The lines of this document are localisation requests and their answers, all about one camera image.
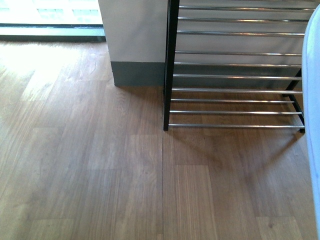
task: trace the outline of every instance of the chrome rod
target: chrome rod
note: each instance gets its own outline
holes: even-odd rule
[[[307,24],[308,20],[302,19],[234,19],[212,17],[178,17],[184,22],[207,22],[207,23],[240,23],[240,24]]]
[[[189,123],[170,123],[169,127],[184,128],[223,128],[223,129],[304,129],[300,125],[224,125],[224,124],[189,124]]]
[[[196,62],[175,62],[175,65],[189,66],[217,66],[217,67],[263,67],[263,68],[301,68],[301,64],[239,64],[239,63],[196,63]]]
[[[195,98],[172,98],[172,103],[229,103],[229,104],[292,104],[294,101],[281,100],[226,100],[226,99],[195,99]]]
[[[184,115],[301,115],[299,111],[193,111],[193,110],[170,110],[170,114]]]
[[[315,8],[303,7],[238,7],[238,6],[191,6],[180,5],[182,10],[211,10],[211,11],[249,11],[249,12],[302,12],[310,13]]]
[[[302,94],[302,91],[291,90],[260,90],[260,89],[227,89],[227,88],[192,88],[192,87],[173,87],[173,92],[185,93],[226,93],[226,94]]]
[[[287,80],[300,81],[300,76],[241,76],[241,75],[208,75],[208,74],[173,74],[174,78],[198,78],[198,79],[232,79],[232,80]]]
[[[176,54],[198,55],[232,55],[232,56],[270,56],[270,57],[301,57],[301,53],[258,53],[258,52],[221,52],[221,51],[175,51]]]
[[[211,35],[211,36],[235,36],[235,37],[283,37],[283,38],[303,38],[304,33],[296,32],[230,32],[230,31],[187,31],[178,30],[180,35]]]

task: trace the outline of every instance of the laminate flooring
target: laminate flooring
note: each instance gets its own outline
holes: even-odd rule
[[[305,136],[164,132],[106,43],[0,42],[0,239],[315,240]]]

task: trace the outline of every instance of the metal bar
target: metal bar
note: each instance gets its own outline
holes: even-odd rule
[[[301,64],[239,64],[239,63],[194,63],[194,62],[175,62],[175,65],[189,66],[217,66],[217,67],[262,67],[262,68],[301,68]]]
[[[226,94],[302,94],[302,91],[260,90],[260,89],[227,89],[227,88],[191,88],[173,87],[173,92],[185,93],[226,93]]]
[[[307,24],[303,19],[235,19],[235,18],[213,18],[213,17],[178,17],[184,22],[205,23],[239,23],[239,24]]]
[[[198,55],[232,55],[232,56],[269,56],[269,57],[301,57],[301,53],[258,53],[258,52],[219,52],[219,51],[175,51],[176,54]]]
[[[210,35],[210,36],[234,36],[234,37],[283,37],[303,38],[304,33],[297,32],[229,32],[229,31],[187,31],[178,30],[180,35]]]
[[[191,6],[181,5],[182,10],[210,10],[210,11],[250,11],[250,12],[301,12],[311,13],[315,8],[302,7],[238,7],[238,6]]]
[[[294,101],[282,100],[226,100],[226,99],[194,99],[194,98],[172,98],[175,103],[227,103],[227,104],[292,104]]]
[[[189,124],[170,123],[169,127],[185,128],[223,128],[223,129],[304,129],[303,125],[224,125],[224,124]]]
[[[198,79],[231,79],[231,80],[301,80],[295,76],[241,76],[241,75],[208,75],[208,74],[173,74],[173,78],[198,78]]]
[[[184,115],[300,115],[302,112],[297,111],[194,111],[194,110],[171,110],[170,114]]]
[[[168,1],[167,14],[167,35],[166,35],[166,53],[165,53],[165,79],[163,87],[163,130],[169,129],[170,105],[173,84],[173,74],[175,67],[175,52],[178,29],[180,0]]]

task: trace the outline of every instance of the black metal frame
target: black metal frame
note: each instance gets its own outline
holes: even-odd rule
[[[169,129],[172,84],[175,67],[175,51],[180,0],[168,0],[166,22],[165,72],[163,86],[163,130]]]
[[[296,73],[295,77],[301,77],[302,76],[302,69],[300,68],[300,70]],[[300,81],[299,80],[293,80],[290,82],[289,86],[285,89],[285,90],[293,90],[297,84],[299,83]],[[302,114],[299,114],[299,118],[302,122],[303,125],[305,125],[305,116],[304,116],[304,112],[302,111],[302,108],[300,107],[296,97],[294,95],[287,95],[287,94],[283,94],[282,95],[283,97],[289,97],[289,99],[291,101],[293,101],[292,105],[294,107],[294,109],[297,111],[297,112],[301,112]],[[299,129],[300,133],[305,133],[305,129],[304,128],[300,128]]]

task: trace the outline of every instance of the window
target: window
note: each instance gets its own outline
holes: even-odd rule
[[[102,24],[98,0],[0,0],[2,24]]]

